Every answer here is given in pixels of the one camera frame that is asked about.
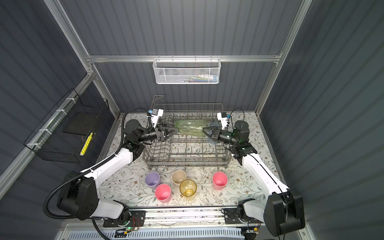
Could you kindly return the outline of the green transparent cup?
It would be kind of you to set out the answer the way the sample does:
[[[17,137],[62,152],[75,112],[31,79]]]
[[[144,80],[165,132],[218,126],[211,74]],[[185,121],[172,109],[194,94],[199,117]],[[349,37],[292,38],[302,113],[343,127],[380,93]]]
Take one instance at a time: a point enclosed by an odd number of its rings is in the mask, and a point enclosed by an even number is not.
[[[179,134],[193,137],[203,137],[203,128],[208,125],[205,120],[179,120],[175,122],[175,128]]]

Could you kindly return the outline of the blue-grey transparent cup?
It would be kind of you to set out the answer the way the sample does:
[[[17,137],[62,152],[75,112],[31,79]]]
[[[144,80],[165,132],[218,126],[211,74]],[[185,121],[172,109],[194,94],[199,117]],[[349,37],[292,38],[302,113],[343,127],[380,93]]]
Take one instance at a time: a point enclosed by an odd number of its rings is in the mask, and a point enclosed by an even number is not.
[[[210,123],[210,127],[215,127],[215,126],[221,128],[221,123],[218,122],[218,121],[215,121],[215,122]],[[213,141],[213,140],[211,140],[211,139],[209,139],[209,138],[208,138],[208,143],[209,143],[211,146],[215,146],[215,145],[218,144],[217,142],[215,142],[215,141]]]

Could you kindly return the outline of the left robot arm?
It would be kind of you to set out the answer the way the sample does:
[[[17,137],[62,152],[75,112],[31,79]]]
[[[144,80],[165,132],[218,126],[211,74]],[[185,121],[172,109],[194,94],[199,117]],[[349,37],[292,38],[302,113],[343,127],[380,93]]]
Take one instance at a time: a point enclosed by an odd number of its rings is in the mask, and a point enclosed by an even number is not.
[[[98,164],[79,173],[66,175],[58,189],[58,209],[66,212],[65,219],[108,218],[126,224],[130,221],[129,207],[118,201],[100,199],[99,186],[122,167],[131,164],[144,151],[145,142],[165,142],[179,130],[172,124],[161,123],[144,128],[138,120],[129,120],[122,130],[119,150]]]

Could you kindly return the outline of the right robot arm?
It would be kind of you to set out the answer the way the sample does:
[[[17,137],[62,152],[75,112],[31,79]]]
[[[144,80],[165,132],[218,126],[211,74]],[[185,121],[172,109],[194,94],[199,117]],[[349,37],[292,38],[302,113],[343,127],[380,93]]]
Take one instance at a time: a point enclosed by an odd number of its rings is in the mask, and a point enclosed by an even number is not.
[[[219,126],[204,127],[202,132],[212,141],[229,145],[233,157],[258,182],[267,202],[261,205],[255,199],[239,201],[239,219],[252,219],[264,223],[274,237],[301,230],[305,227],[303,197],[296,190],[290,190],[264,164],[257,150],[249,142],[249,125],[236,121],[229,132]]]

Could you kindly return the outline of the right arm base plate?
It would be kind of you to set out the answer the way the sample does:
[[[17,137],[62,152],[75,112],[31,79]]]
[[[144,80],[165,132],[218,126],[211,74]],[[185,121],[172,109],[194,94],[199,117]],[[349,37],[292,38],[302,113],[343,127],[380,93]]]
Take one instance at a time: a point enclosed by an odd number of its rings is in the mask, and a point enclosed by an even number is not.
[[[247,221],[242,220],[239,217],[238,211],[235,208],[221,209],[221,213],[224,215],[225,223],[227,225],[246,224],[247,223]]]

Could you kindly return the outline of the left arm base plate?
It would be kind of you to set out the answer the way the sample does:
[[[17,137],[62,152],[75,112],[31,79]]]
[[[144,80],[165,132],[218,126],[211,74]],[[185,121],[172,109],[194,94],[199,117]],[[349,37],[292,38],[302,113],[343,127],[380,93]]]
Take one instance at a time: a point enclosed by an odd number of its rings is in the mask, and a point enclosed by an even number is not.
[[[103,223],[104,228],[139,228],[144,225],[146,211],[123,211],[117,219],[107,219]]]

